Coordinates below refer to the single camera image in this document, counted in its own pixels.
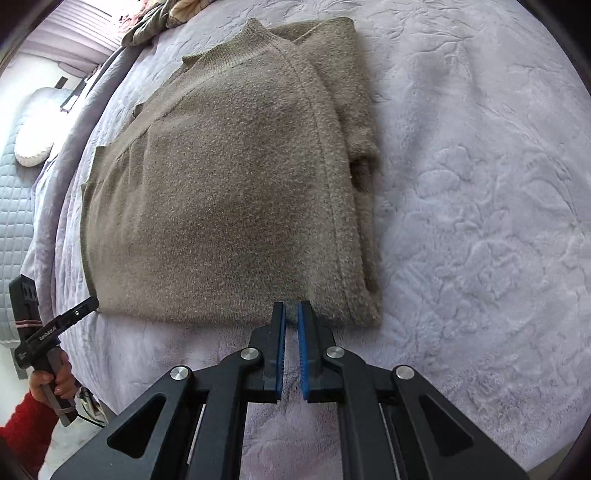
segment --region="sweater cuff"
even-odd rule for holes
[[[38,422],[43,424],[57,423],[57,415],[53,409],[35,400],[31,392],[27,392],[21,406],[26,409],[32,424],[38,424]]]

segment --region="black handle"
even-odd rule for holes
[[[63,363],[61,362],[61,349],[54,347],[47,352],[46,355],[40,355],[33,360],[33,368],[35,370],[43,370],[55,376],[61,369]],[[61,420],[64,427],[72,423],[78,413],[76,412],[76,403],[73,398],[61,398],[55,395],[57,385],[55,380],[52,380],[48,385],[43,386],[43,393],[47,397],[51,408],[56,412],[56,415]]]

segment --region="white pillow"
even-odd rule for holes
[[[14,142],[14,154],[22,166],[34,167],[47,160],[66,115],[67,112],[53,106],[42,108],[25,120]]]

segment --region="wall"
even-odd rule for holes
[[[42,87],[53,87],[60,77],[68,78],[64,88],[74,89],[79,78],[64,72],[56,62],[27,54],[17,54],[0,76],[0,152],[30,94]],[[10,350],[0,346],[0,425],[10,418],[14,408],[28,391],[28,380],[19,380]]]
[[[53,87],[60,77],[64,88],[74,89],[80,79],[64,72],[57,63],[24,53],[17,54],[0,76],[0,152],[12,129],[15,116],[30,94],[42,87]]]
[[[10,350],[0,345],[0,425],[4,425],[27,393],[28,380],[19,380]]]

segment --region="folded sweater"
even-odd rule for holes
[[[183,60],[96,149],[81,245],[101,310],[261,324],[273,301],[308,299],[332,325],[378,324],[378,153],[353,22],[250,19]]]

